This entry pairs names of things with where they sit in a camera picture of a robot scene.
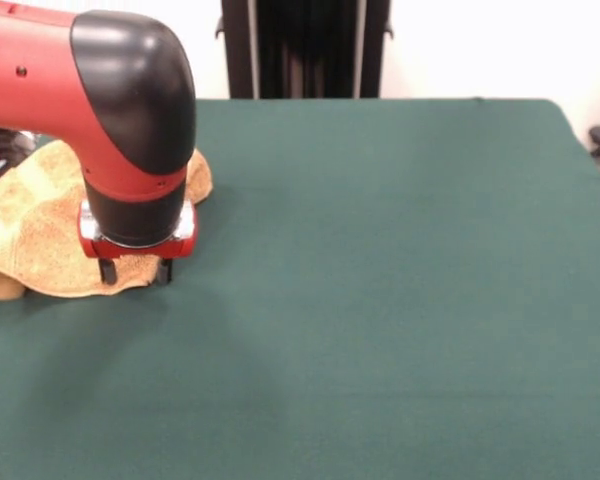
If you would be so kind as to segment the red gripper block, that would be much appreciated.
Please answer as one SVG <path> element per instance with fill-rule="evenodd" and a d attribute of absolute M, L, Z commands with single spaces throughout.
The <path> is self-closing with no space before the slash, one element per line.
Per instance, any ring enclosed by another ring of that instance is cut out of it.
<path fill-rule="evenodd" d="M 89 202 L 80 203 L 78 215 L 78 239 L 84 254 L 99 258 L 98 268 L 101 282 L 116 284 L 116 266 L 113 260 L 125 255 L 154 255 L 161 257 L 157 268 L 157 282 L 170 283 L 173 277 L 173 259 L 189 256 L 197 241 L 197 214 L 191 200 L 186 200 L 171 235 L 154 245 L 134 247 L 115 243 L 105 237 L 91 212 Z"/>

